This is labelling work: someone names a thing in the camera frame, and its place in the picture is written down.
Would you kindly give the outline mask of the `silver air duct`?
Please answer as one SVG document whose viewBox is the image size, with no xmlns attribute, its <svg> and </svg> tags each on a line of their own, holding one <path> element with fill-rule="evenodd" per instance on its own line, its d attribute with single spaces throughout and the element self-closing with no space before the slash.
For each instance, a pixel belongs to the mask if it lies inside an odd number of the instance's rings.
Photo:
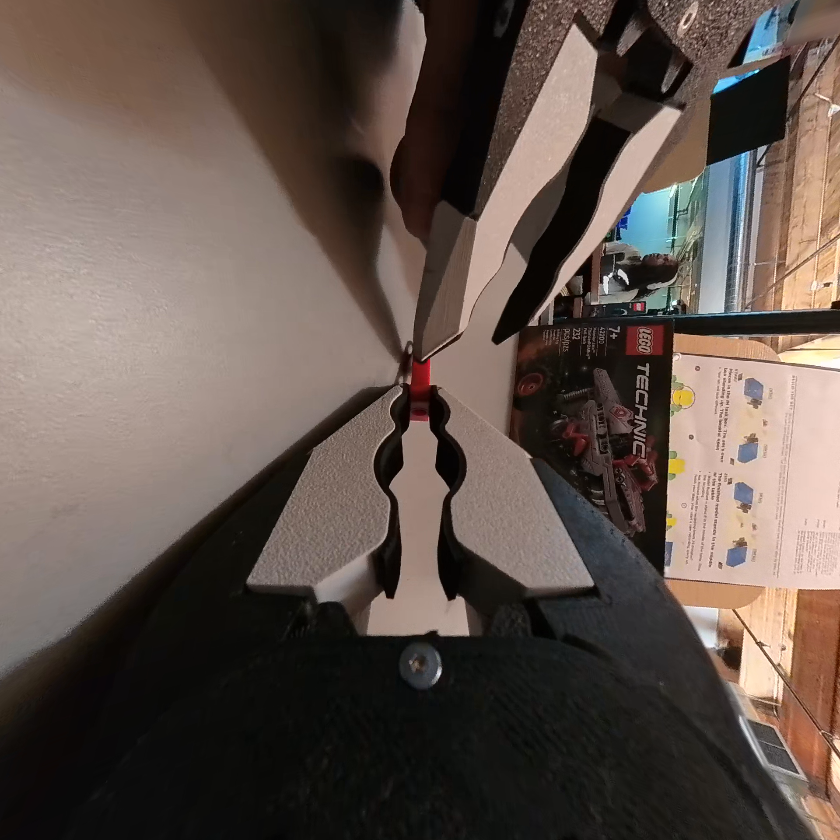
<svg viewBox="0 0 840 840">
<path fill-rule="evenodd" d="M 730 312 L 743 311 L 746 306 L 759 157 L 757 150 L 750 150 L 735 159 L 727 280 L 727 301 Z"/>
</svg>

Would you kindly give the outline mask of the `white air vent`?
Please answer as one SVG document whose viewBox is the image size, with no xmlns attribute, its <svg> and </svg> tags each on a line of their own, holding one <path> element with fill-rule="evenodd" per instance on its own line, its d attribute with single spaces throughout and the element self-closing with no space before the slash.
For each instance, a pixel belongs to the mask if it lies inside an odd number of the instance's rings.
<svg viewBox="0 0 840 840">
<path fill-rule="evenodd" d="M 798 802 L 811 791 L 809 780 L 782 738 L 780 730 L 759 719 L 751 699 L 736 683 L 726 682 L 741 729 L 762 766 L 773 777 L 792 802 Z"/>
</svg>

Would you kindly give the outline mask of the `person's left hand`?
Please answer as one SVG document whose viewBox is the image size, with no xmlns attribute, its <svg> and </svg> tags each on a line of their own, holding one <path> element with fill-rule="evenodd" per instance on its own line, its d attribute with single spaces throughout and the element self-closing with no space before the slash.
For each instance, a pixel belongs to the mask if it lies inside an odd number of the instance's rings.
<svg viewBox="0 0 840 840">
<path fill-rule="evenodd" d="M 407 231 L 426 243 L 459 124 L 460 65 L 429 29 L 403 137 L 391 167 L 392 194 Z"/>
</svg>

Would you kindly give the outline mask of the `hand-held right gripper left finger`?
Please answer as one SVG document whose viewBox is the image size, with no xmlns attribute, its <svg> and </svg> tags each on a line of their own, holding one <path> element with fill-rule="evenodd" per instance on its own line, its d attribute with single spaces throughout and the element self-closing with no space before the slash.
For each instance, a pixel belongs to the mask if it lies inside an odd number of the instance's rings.
<svg viewBox="0 0 840 840">
<path fill-rule="evenodd" d="M 391 485 L 403 468 L 408 390 L 397 385 L 315 447 L 247 579 L 311 601 L 393 598 L 402 539 Z"/>
</svg>

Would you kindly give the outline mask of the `black stand pole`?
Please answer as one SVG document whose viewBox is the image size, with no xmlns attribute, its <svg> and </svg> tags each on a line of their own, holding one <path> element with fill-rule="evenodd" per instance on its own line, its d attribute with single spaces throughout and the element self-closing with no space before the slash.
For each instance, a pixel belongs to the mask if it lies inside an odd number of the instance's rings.
<svg viewBox="0 0 840 840">
<path fill-rule="evenodd" d="M 703 337 L 779 338 L 839 333 L 837 308 L 685 314 L 674 316 L 671 321 L 675 333 Z"/>
</svg>

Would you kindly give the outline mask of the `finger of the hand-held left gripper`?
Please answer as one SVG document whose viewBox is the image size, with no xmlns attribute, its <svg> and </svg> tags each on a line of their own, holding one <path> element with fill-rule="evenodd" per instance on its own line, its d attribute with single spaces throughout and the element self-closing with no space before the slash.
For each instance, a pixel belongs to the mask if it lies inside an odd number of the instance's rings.
<svg viewBox="0 0 840 840">
<path fill-rule="evenodd" d="M 682 109 L 619 98 L 587 124 L 570 162 L 531 202 L 511 238 L 521 276 L 492 334 L 524 328 L 603 242 L 633 201 Z"/>
<path fill-rule="evenodd" d="M 427 361 L 466 330 L 482 292 L 501 267 L 532 200 L 562 170 L 591 114 L 597 48 L 572 24 L 541 85 L 507 82 L 503 98 L 525 105 L 520 128 L 500 112 L 479 172 L 479 193 L 467 210 L 454 198 L 437 204 L 430 230 L 413 331 L 417 361 Z"/>
</svg>

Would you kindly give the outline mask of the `black lego set box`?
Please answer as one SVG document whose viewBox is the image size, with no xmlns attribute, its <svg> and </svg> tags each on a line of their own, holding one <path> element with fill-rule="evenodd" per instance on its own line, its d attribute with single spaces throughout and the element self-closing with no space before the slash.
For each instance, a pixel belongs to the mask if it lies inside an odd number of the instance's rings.
<svg viewBox="0 0 840 840">
<path fill-rule="evenodd" d="M 665 569 L 674 334 L 670 322 L 522 330 L 511 438 Z"/>
</svg>

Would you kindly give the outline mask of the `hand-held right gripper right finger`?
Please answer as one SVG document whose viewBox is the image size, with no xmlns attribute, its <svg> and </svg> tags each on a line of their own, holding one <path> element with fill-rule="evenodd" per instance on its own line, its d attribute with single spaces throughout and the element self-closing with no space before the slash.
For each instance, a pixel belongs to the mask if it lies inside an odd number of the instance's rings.
<svg viewBox="0 0 840 840">
<path fill-rule="evenodd" d="M 524 601 L 594 590 L 533 459 L 434 387 L 435 468 L 445 483 L 437 540 L 448 599 Z"/>
</svg>

